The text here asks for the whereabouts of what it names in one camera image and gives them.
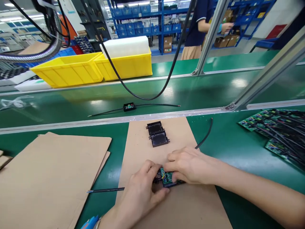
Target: right hand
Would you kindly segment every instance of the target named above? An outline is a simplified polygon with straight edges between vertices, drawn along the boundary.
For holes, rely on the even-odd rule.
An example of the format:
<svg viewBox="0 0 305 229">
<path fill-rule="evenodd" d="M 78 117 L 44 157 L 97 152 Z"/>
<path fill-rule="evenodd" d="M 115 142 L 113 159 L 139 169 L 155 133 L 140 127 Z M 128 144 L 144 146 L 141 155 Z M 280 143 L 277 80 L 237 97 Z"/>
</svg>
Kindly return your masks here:
<svg viewBox="0 0 305 229">
<path fill-rule="evenodd" d="M 226 163 L 207 156 L 198 149 L 184 147 L 167 155 L 169 162 L 164 171 L 173 171 L 172 180 L 183 180 L 189 184 L 217 184 Z"/>
<path fill-rule="evenodd" d="M 221 26 L 221 33 L 228 34 L 233 26 L 234 23 L 223 23 Z"/>
</svg>

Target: cardboard box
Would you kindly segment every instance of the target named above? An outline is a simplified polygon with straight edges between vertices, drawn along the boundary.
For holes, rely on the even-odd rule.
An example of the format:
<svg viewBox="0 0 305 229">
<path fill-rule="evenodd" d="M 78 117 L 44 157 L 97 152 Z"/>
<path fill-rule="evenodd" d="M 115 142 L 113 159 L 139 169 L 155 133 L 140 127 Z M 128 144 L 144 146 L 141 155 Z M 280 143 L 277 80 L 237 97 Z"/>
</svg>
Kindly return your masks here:
<svg viewBox="0 0 305 229">
<path fill-rule="evenodd" d="M 172 52 L 172 48 L 164 48 L 163 53 L 171 53 Z"/>
<path fill-rule="evenodd" d="M 164 38 L 164 48 L 171 48 L 173 43 L 173 37 L 165 37 Z"/>
<path fill-rule="evenodd" d="M 229 39 L 227 47 L 234 47 L 239 40 L 239 35 L 228 35 L 225 39 Z"/>
<path fill-rule="evenodd" d="M 214 46 L 216 48 L 224 48 L 229 43 L 229 38 L 216 38 Z"/>
</svg>

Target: hand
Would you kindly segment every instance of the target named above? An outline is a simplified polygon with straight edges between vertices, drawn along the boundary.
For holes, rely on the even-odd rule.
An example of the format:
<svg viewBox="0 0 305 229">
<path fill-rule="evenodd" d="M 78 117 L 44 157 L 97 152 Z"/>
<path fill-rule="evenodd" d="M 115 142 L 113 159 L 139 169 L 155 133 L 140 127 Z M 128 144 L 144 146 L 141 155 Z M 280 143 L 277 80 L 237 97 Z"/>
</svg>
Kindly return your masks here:
<svg viewBox="0 0 305 229">
<path fill-rule="evenodd" d="M 160 164 L 147 160 L 142 168 L 131 176 L 121 202 L 115 206 L 117 216 L 123 219 L 123 228 L 133 227 L 169 193 L 168 188 L 152 192 L 153 179 L 160 168 Z"/>
<path fill-rule="evenodd" d="M 221 27 L 221 32 L 223 34 L 228 34 L 233 26 L 234 26 L 234 23 L 223 23 L 222 27 Z"/>
<path fill-rule="evenodd" d="M 226 163 L 207 156 L 198 149 L 185 147 L 175 150 L 164 164 L 164 171 L 174 171 L 172 180 L 183 180 L 189 184 L 217 184 Z"/>
</svg>

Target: navy shirt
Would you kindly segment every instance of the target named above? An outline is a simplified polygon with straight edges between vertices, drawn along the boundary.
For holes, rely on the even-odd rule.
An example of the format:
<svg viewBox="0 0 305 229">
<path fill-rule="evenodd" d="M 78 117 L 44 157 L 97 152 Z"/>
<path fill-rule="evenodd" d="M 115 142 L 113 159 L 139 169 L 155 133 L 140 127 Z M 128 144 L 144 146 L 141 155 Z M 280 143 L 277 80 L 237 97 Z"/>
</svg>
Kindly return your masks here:
<svg viewBox="0 0 305 229">
<path fill-rule="evenodd" d="M 214 13 L 213 0 L 197 0 L 185 47 L 202 45 L 205 33 L 199 32 L 198 22 L 206 20 L 208 23 Z"/>
</svg>

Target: left hand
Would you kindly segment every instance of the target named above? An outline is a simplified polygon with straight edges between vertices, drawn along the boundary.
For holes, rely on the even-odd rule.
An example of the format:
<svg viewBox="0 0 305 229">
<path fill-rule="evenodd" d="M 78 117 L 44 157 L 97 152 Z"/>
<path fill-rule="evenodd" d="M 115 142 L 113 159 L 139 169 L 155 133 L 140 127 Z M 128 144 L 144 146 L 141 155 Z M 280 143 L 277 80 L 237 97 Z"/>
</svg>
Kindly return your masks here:
<svg viewBox="0 0 305 229">
<path fill-rule="evenodd" d="M 133 174 L 125 187 L 121 201 L 114 206 L 118 228 L 129 229 L 159 204 L 169 193 L 168 188 L 152 192 L 153 179 L 156 177 L 160 164 L 146 160 L 142 168 Z"/>
</svg>

